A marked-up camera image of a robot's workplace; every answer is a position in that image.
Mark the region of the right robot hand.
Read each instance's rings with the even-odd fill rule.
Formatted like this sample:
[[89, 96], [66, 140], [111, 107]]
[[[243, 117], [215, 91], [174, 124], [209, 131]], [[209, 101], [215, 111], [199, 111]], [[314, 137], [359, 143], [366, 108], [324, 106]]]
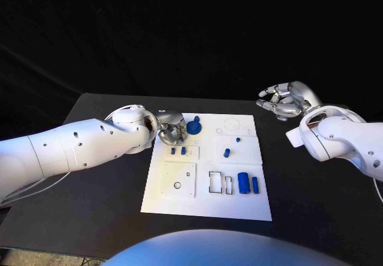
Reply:
[[308, 85], [294, 81], [263, 89], [259, 92], [256, 105], [271, 111], [279, 121], [287, 121], [288, 118], [305, 116], [323, 107], [323, 102]]

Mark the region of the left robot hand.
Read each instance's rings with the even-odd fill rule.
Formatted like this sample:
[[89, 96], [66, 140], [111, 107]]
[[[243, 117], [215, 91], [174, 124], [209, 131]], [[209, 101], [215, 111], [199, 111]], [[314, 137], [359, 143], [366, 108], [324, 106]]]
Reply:
[[183, 144], [187, 138], [187, 123], [183, 113], [171, 110], [158, 110], [157, 118], [158, 138], [167, 145]]

